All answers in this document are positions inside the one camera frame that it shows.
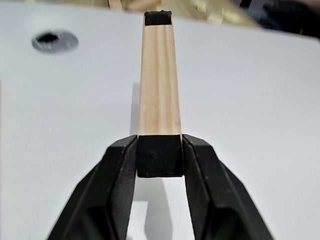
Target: wooden piece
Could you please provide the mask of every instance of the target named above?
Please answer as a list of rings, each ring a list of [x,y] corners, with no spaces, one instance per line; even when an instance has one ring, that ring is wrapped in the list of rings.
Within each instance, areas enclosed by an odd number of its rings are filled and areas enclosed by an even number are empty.
[[[123,6],[120,0],[108,0],[110,9],[123,11]]]
[[[154,5],[161,4],[161,0],[134,0],[126,7],[129,11],[145,11]]]
[[[180,135],[173,26],[143,24],[138,135]]]

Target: black rubber cap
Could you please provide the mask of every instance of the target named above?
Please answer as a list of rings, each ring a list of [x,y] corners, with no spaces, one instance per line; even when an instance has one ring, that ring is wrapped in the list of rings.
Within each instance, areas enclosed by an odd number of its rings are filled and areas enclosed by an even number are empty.
[[[171,25],[171,11],[147,11],[144,13],[144,25]]]
[[[180,135],[139,136],[137,145],[138,177],[181,177],[183,174]]]

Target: round hole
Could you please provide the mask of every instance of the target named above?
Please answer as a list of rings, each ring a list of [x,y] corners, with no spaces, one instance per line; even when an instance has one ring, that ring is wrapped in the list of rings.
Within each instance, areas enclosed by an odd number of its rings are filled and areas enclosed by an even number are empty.
[[[41,44],[50,44],[50,43],[58,41],[59,37],[52,32],[47,32],[47,33],[44,33],[44,34],[38,36],[36,38],[36,40]]]
[[[77,37],[66,30],[47,30],[32,39],[32,46],[46,54],[67,52],[76,48],[78,44]]]

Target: light wood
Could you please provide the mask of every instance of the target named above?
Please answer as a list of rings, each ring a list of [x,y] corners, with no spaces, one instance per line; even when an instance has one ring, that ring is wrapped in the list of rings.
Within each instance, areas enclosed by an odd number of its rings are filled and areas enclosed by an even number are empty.
[[[146,11],[158,4],[161,4],[161,0],[134,0],[128,4],[126,9],[135,12]]]
[[[181,134],[172,25],[143,27],[139,117],[140,136]]]
[[[123,6],[120,0],[108,0],[110,9],[123,11]]]

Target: wood grain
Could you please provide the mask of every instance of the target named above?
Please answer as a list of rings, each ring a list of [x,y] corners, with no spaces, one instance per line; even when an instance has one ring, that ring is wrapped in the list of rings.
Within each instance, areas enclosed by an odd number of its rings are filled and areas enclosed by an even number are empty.
[[[181,123],[173,26],[144,26],[138,135],[180,134]]]
[[[135,12],[146,11],[158,4],[161,4],[161,0],[134,0],[128,4],[126,9]]]
[[[118,10],[118,11],[123,10],[123,6],[120,0],[108,0],[108,2],[109,2],[110,9]]]

